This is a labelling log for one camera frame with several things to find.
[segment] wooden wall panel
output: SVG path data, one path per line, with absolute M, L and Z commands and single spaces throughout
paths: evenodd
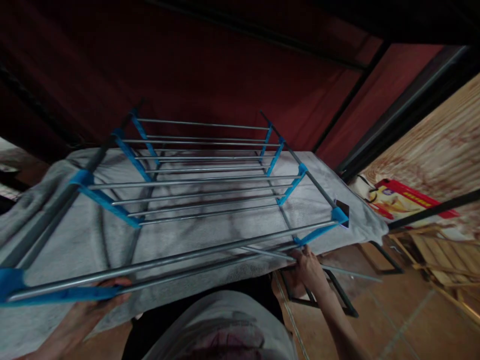
M 444 202 L 480 188 L 480 74 L 365 169 L 372 183 L 395 179 Z M 480 239 L 480 202 L 443 220 Z

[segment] person's left hand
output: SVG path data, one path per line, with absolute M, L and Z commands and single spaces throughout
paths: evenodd
M 128 287 L 132 282 L 126 277 L 117 277 L 99 283 L 100 287 L 120 285 Z M 95 326 L 117 306 L 125 303 L 130 293 L 104 301 L 76 302 L 52 334 L 28 359 L 59 359 L 80 344 Z

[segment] metal rod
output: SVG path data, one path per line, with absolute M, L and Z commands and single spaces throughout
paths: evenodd
M 323 265 L 322 263 L 320 265 L 323 269 L 330 270 L 330 271 L 335 272 L 335 273 L 346 274 L 346 275 L 350 275 L 350 276 L 353 276 L 353 277 L 356 277 L 356 278 L 362 278 L 362 279 L 371 280 L 371 281 L 374 281 L 374 282 L 377 282 L 377 283 L 383 283 L 382 279 L 379 279 L 377 277 L 359 274 L 357 272 L 344 270 L 344 269 L 341 269 L 341 268 L 338 268 L 338 267 Z
M 294 249 L 296 247 L 298 247 L 297 244 L 291 244 L 290 243 L 289 245 L 280 247 L 276 250 L 277 251 L 288 251 L 288 250 Z M 232 266 L 232 265 L 235 265 L 235 264 L 240 264 L 240 263 L 243 263 L 243 262 L 246 262 L 246 261 L 255 260 L 257 258 L 260 258 L 261 256 L 262 256 L 261 254 L 248 254 L 248 255 L 244 255 L 242 257 L 235 257 L 235 258 L 232 258 L 232 259 L 219 261 L 219 262 L 216 262 L 214 264 L 204 265 L 204 266 L 196 267 L 194 269 L 180 271 L 180 272 L 170 274 L 170 275 L 161 275 L 157 278 L 149 279 L 147 281 L 141 281 L 141 282 L 138 282 L 138 283 L 136 283 L 132 286 L 125 287 L 125 288 L 121 289 L 118 292 L 118 294 L 121 295 L 121 294 L 126 294 L 126 293 L 132 293 L 132 292 L 135 292 L 135 291 L 139 291 L 139 290 L 149 288 L 153 285 L 164 284 L 164 283 L 168 283 L 168 282 L 171 282 L 171 281 L 174 281 L 174 280 L 187 278 L 187 277 L 190 277 L 190 276 L 193 276 L 193 275 L 198 275 L 198 274 L 206 273 L 206 272 L 209 272 L 209 271 L 226 268 L 226 267 L 229 267 L 229 266 Z
M 264 155 L 264 158 L 274 158 L 273 155 Z M 136 156 L 137 160 L 154 160 L 160 159 L 160 156 Z M 258 160 L 260 156 L 164 156 L 161 158 L 168 160 Z
M 131 217 L 136 217 L 136 216 L 141 216 L 141 215 L 158 214 L 158 213 L 164 213 L 164 212 L 169 212 L 169 211 L 196 209 L 196 208 L 203 208 L 203 207 L 216 206 L 216 205 L 239 204 L 239 203 L 246 203 L 246 202 L 250 202 L 250 201 L 273 199 L 273 198 L 283 198 L 283 197 L 284 197 L 283 194 L 282 195 L 261 195 L 261 196 L 246 197 L 246 198 L 242 198 L 242 199 L 210 201 L 210 202 L 204 202 L 204 203 L 193 204 L 193 205 L 168 206 L 168 207 L 163 207 L 163 208 L 156 209 L 156 210 L 131 212 L 130 214 L 128 214 L 128 217 L 131 218 Z
M 238 137 L 196 137 L 196 136 L 169 136 L 169 135 L 147 135 L 149 139 L 190 139 L 190 140 L 220 140 L 220 141 L 251 141 L 265 142 L 265 139 L 238 138 Z
M 107 279 L 111 279 L 119 276 L 126 276 L 139 271 L 158 268 L 160 266 L 178 263 L 180 261 L 191 260 L 191 259 L 199 258 L 202 256 L 206 256 L 206 255 L 224 252 L 224 251 L 236 249 L 242 246 L 249 246 L 249 245 L 263 243 L 269 240 L 282 238 L 284 236 L 289 236 L 297 232 L 324 228 L 324 227 L 333 225 L 333 223 L 335 223 L 335 221 L 318 222 L 315 224 L 297 227 L 294 229 L 273 232 L 266 235 L 237 240 L 237 241 L 233 241 L 226 244 L 210 246 L 207 248 L 184 252 L 177 255 L 171 255 L 171 256 L 162 257 L 154 260 L 143 261 L 143 262 L 139 262 L 129 266 L 123 266 L 116 269 L 98 271 L 88 275 L 72 277 L 66 280 L 53 281 L 53 282 L 49 282 L 42 285 L 32 286 L 27 289 L 16 291 L 14 294 L 8 297 L 7 301 L 27 299 L 33 296 L 43 295 L 43 294 L 47 294 L 54 291 L 73 288 L 73 287 L 90 284 L 94 282 L 100 282 L 103 280 L 107 280 Z
M 199 125 L 199 126 L 210 126 L 210 127 L 219 127 L 219 128 L 235 128 L 235 129 L 254 129 L 254 130 L 268 130 L 269 129 L 268 127 L 259 127 L 259 126 L 226 125 L 226 124 L 215 124 L 215 123 L 209 123 L 209 122 L 170 121 L 170 120 L 147 119 L 147 118 L 139 118 L 138 121 L 145 122 L 145 123 Z
M 458 208 L 463 205 L 467 205 L 470 203 L 473 203 L 475 201 L 480 200 L 480 188 L 471 191 L 469 193 L 466 193 L 464 195 L 460 195 L 457 197 L 454 197 L 453 199 L 447 200 L 445 202 L 442 202 L 441 204 L 438 204 L 436 206 L 430 207 L 428 209 L 425 209 L 423 211 L 417 212 L 413 215 L 401 218 L 397 221 L 391 222 L 388 224 L 388 228 L 390 230 L 398 229 L 401 227 L 404 227 L 405 225 L 414 223 L 419 220 L 423 220 L 426 218 L 429 218 L 434 215 L 441 214 L 443 212 L 446 212 L 448 210 L 452 210 L 455 208 Z
M 227 162 L 227 163 L 231 163 L 231 162 L 248 162 L 250 160 L 248 159 L 241 159 L 241 158 L 237 158 L 237 159 L 228 159 L 228 158 L 225 158 L 224 156 L 222 156 L 222 158 L 217 158 L 217 159 L 200 159 L 200 160 L 181 160 L 181 159 L 177 159 L 175 158 L 174 160 L 164 160 L 163 162 L 164 163 L 210 163 L 210 162 L 215 162 L 215 163 L 222 163 L 222 162 Z
M 271 146 L 278 148 L 280 144 L 265 144 L 265 143 L 251 143 L 251 142 L 202 142 L 202 141 L 168 141 L 168 140 L 142 140 L 142 139 L 124 139 L 126 144 L 188 144 L 188 145 L 225 145 L 225 146 L 251 146 L 264 147 Z
M 291 261 L 291 262 L 294 262 L 294 263 L 297 262 L 297 260 L 294 257 L 288 256 L 288 255 L 285 255 L 283 253 L 279 253 L 279 252 L 276 252 L 276 251 L 260 250 L 260 249 L 257 249 L 255 247 L 251 247 L 251 246 L 242 246 L 240 249 L 248 250 L 252 253 L 267 255 L 267 256 L 270 256 L 270 257 L 273 257 L 273 258 L 288 260 L 288 261 Z M 320 264 L 320 266 L 324 270 L 330 270 L 330 271 L 335 272 L 335 273 L 346 274 L 346 275 L 350 275 L 350 276 L 357 277 L 357 278 L 371 280 L 371 281 L 374 281 L 374 282 L 377 282 L 377 283 L 382 283 L 383 282 L 382 279 L 379 279 L 377 277 L 363 275 L 363 274 L 360 274 L 360 273 L 357 273 L 357 272 L 344 270 L 344 269 L 341 269 L 341 268 L 338 268 L 338 267 L 323 265 L 322 263 Z
M 144 100 L 142 99 L 137 109 L 142 106 Z M 120 128 L 124 129 L 125 126 L 130 122 L 132 119 L 132 115 L 128 114 L 127 117 L 122 121 Z M 102 146 L 97 150 L 95 155 L 88 161 L 85 165 L 85 169 L 93 173 L 97 166 L 102 162 L 107 153 L 107 150 L 115 144 L 115 135 L 110 135 L 108 139 L 102 144 Z M 61 217 L 65 214 L 62 212 L 62 208 L 64 205 L 71 201 L 71 198 L 77 198 L 79 192 L 77 184 L 68 184 L 64 190 L 60 193 L 60 195 L 53 201 L 51 206 L 47 208 L 45 213 L 35 222 L 35 224 L 31 227 L 31 229 L 25 234 L 25 236 L 20 240 L 20 242 L 16 245 L 13 251 L 5 258 L 5 260 L 1 263 L 0 267 L 2 268 L 14 268 L 16 267 L 22 258 L 29 252 L 35 242 L 38 240 L 40 235 L 45 231 L 45 229 L 51 223 L 60 223 Z
M 288 260 L 288 261 L 291 261 L 291 262 L 296 262 L 297 261 L 294 257 L 288 256 L 288 255 L 285 255 L 285 254 L 282 254 L 282 253 L 267 251 L 267 250 L 260 250 L 260 249 L 257 249 L 255 247 L 251 247 L 251 246 L 242 246 L 240 249 L 247 250 L 247 251 L 252 252 L 252 253 L 267 255 L 267 256 L 270 256 L 270 257 L 273 257 L 273 258 Z
M 174 199 L 188 199 L 188 198 L 196 198 L 196 197 L 205 197 L 205 196 L 217 196 L 217 195 L 227 195 L 227 194 L 237 194 L 237 193 L 246 193 L 246 192 L 253 192 L 253 191 L 267 191 L 267 190 L 274 190 L 274 189 L 285 189 L 291 188 L 292 184 L 285 184 L 285 185 L 275 185 L 275 186 L 263 186 L 263 187 L 247 187 L 247 188 L 240 188 L 234 190 L 225 190 L 225 191 L 214 191 L 214 192 L 196 192 L 191 194 L 183 194 L 183 195 L 169 195 L 169 196 L 160 196 L 160 197 L 145 197 L 145 198 L 137 198 L 131 200 L 118 200 L 114 201 L 112 205 L 127 205 L 127 204 L 136 204 L 136 203 L 150 203 L 155 201 L 165 201 L 165 200 L 174 200 Z
M 324 142 L 324 140 L 327 138 L 327 136 L 330 134 L 332 129 L 335 127 L 337 122 L 340 120 L 342 115 L 344 114 L 345 110 L 349 107 L 349 105 L 352 103 L 353 99 L 355 96 L 359 93 L 360 89 L 362 86 L 365 84 L 367 79 L 369 78 L 370 74 L 374 71 L 375 67 L 378 65 L 382 57 L 385 55 L 387 50 L 389 49 L 391 43 L 387 40 L 384 40 L 378 50 L 376 51 L 375 55 L 371 59 L 370 63 L 368 64 L 366 70 L 360 75 L 358 80 L 356 81 L 355 85 L 353 88 L 350 90 L 348 95 L 345 97 L 343 100 L 342 104 L 340 105 L 340 108 L 336 111 L 335 115 L 332 117 L 330 120 L 330 123 L 324 130 L 323 134 L 320 136 L 318 141 L 316 142 L 315 146 L 312 149 L 312 153 L 316 153 L 317 150 L 319 149 L 320 145 Z
M 268 168 L 268 166 L 227 166 L 227 167 L 190 167 L 190 168 L 180 168 L 180 169 L 163 169 L 163 170 L 146 170 L 147 174 L 149 173 L 160 173 L 160 174 L 175 174 L 175 173 L 214 173 L 214 172 L 224 172 L 224 171 L 240 171 L 240 170 L 262 170 Z
M 260 114 L 263 116 L 263 118 L 270 124 L 272 124 L 272 122 L 267 118 L 267 116 L 264 114 L 264 112 L 262 110 L 260 110 Z M 277 128 L 275 127 L 275 125 L 272 124 L 272 129 L 273 131 L 275 131 L 275 133 L 280 137 L 280 133 L 279 131 L 277 130 Z M 295 161 L 300 165 L 302 163 L 302 161 L 299 159 L 299 157 L 297 156 L 297 154 L 295 153 L 295 151 L 292 150 L 292 148 L 289 146 L 289 144 L 285 141 L 283 143 L 286 147 L 286 149 L 288 150 L 288 152 L 293 156 L 293 158 L 295 159 Z M 315 187 L 318 189 L 318 191 L 322 194 L 322 196 L 325 198 L 325 200 L 328 202 L 328 204 L 331 206 L 332 209 L 335 209 L 337 207 L 337 204 L 335 204 L 335 202 L 330 198 L 330 196 L 325 192 L 325 190 L 323 189 L 323 187 L 319 184 L 319 182 L 317 181 L 317 179 L 314 178 L 314 176 L 310 173 L 310 171 L 307 171 L 305 173 L 306 176 L 308 176 L 308 178 L 311 180 L 311 182 L 313 183 L 313 185 L 315 185 Z
M 62 221 L 63 217 L 67 213 L 67 211 L 70 209 L 70 206 L 75 202 L 77 199 L 76 196 L 72 196 L 60 209 L 58 212 L 57 216 L 53 218 L 51 223 L 48 225 L 46 230 L 41 234 L 40 238 L 33 244 L 31 247 L 30 251 L 25 255 L 25 257 L 22 259 L 22 261 L 19 264 L 19 267 L 21 269 L 27 270 L 35 261 L 35 259 L 38 257 L 42 249 L 44 248 L 45 244 L 48 242 L 50 239 L 50 236 L 54 233 L 55 229 L 57 226 L 60 224 Z
M 153 150 L 162 150 L 165 152 L 252 152 L 257 151 L 256 149 L 153 149 Z
M 201 214 L 195 215 L 183 215 L 183 216 L 175 216 L 175 217 L 163 217 L 159 219 L 143 221 L 140 223 L 141 226 L 144 225 L 152 225 L 152 224 L 161 224 L 161 223 L 169 223 L 173 221 L 181 221 L 181 220 L 189 220 L 189 219 L 201 219 L 201 218 L 208 218 L 211 216 L 218 216 L 218 215 L 226 215 L 226 214 L 235 214 L 235 213 L 244 213 L 247 211 L 255 211 L 261 209 L 269 209 L 269 208 L 277 208 L 278 205 L 262 205 L 262 206 L 254 206 L 254 207 L 247 207 L 247 208 L 240 208 L 240 209 L 233 209 L 233 210 L 222 210 L 222 211 L 213 211 L 213 212 L 204 212 Z
M 94 184 L 88 188 L 90 190 L 103 190 L 103 189 L 119 189 L 119 188 L 142 188 L 142 187 L 155 187 L 155 186 L 167 186 L 167 185 L 190 185 L 190 184 L 205 184 L 205 183 L 236 183 L 236 182 L 250 182 L 250 181 L 264 181 L 264 180 L 292 180 L 300 179 L 298 175 L 286 175 L 286 176 L 224 176 L 224 177 L 206 177 L 198 179 L 183 179 L 183 180 L 164 180 L 164 181 L 151 181 L 151 182 L 123 182 L 123 183 L 111 183 L 111 184 Z

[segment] person's right hand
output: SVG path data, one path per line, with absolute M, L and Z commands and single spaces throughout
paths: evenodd
M 308 245 L 303 250 L 294 250 L 290 254 L 297 261 L 296 274 L 299 280 L 317 296 L 331 291 L 324 270 Z

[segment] wall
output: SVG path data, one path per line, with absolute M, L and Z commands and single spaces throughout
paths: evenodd
M 308 1 L 265 3 L 227 2 L 234 14 L 364 63 L 381 43 Z M 314 56 L 143 1 L 84 1 L 81 6 L 73 1 L 5 1 L 0 23 L 6 29 L 0 50 L 9 69 L 92 145 L 146 97 L 143 116 L 177 121 L 262 125 L 262 109 L 295 150 L 310 151 L 359 77 Z M 334 168 L 439 49 L 393 47 L 320 157 Z M 345 137 L 343 128 L 355 133 Z M 205 134 L 203 128 L 190 133 L 173 126 L 152 130 Z M 258 131 L 216 135 L 263 136 Z
M 444 202 L 480 188 L 480 74 L 460 88 L 364 171 L 375 184 L 389 178 Z M 480 239 L 480 203 L 443 220 Z

